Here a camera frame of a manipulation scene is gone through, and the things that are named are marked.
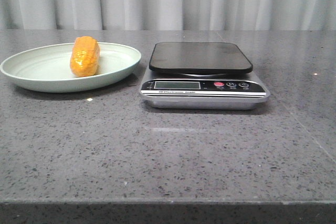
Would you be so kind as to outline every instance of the curtain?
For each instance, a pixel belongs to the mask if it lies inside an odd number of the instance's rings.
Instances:
[[[0,28],[336,30],[336,0],[0,0]]]

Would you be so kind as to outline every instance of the scale control panel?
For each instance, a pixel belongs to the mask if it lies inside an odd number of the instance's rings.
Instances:
[[[260,98],[266,91],[249,80],[154,79],[142,85],[141,93],[150,96],[206,96]]]

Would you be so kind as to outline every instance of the button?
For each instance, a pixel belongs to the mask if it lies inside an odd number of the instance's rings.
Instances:
[[[225,84],[222,83],[221,81],[215,81],[215,82],[214,82],[214,85],[215,85],[216,87],[222,87],[222,86],[224,86]]]
[[[247,82],[240,82],[238,85],[242,88],[248,88],[250,86]]]
[[[234,88],[235,86],[237,86],[237,84],[235,84],[234,82],[227,82],[226,85],[230,88]]]

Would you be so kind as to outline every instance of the scale platform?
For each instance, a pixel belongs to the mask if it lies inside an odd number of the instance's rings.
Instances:
[[[140,94],[155,108],[251,110],[270,92],[234,44],[162,42],[155,45]]]

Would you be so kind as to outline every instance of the gray countertop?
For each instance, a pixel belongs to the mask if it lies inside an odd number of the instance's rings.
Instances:
[[[0,30],[0,61],[83,35],[138,49],[140,64],[118,83],[65,94],[1,74],[0,222],[31,221],[22,204],[314,204],[335,213],[336,32]],[[148,106],[139,85],[163,41],[236,44],[269,101],[251,111]]]

